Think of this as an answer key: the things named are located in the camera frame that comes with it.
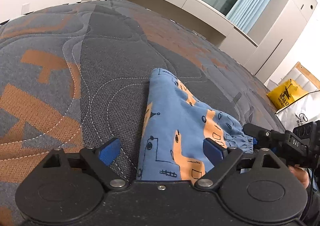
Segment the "person's right hand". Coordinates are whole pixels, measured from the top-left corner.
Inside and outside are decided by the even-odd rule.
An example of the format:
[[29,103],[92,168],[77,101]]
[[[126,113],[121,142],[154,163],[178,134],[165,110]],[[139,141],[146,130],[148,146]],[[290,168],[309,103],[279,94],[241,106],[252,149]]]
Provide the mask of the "person's right hand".
[[288,166],[290,172],[301,182],[306,189],[309,186],[309,175],[308,173],[296,166]]

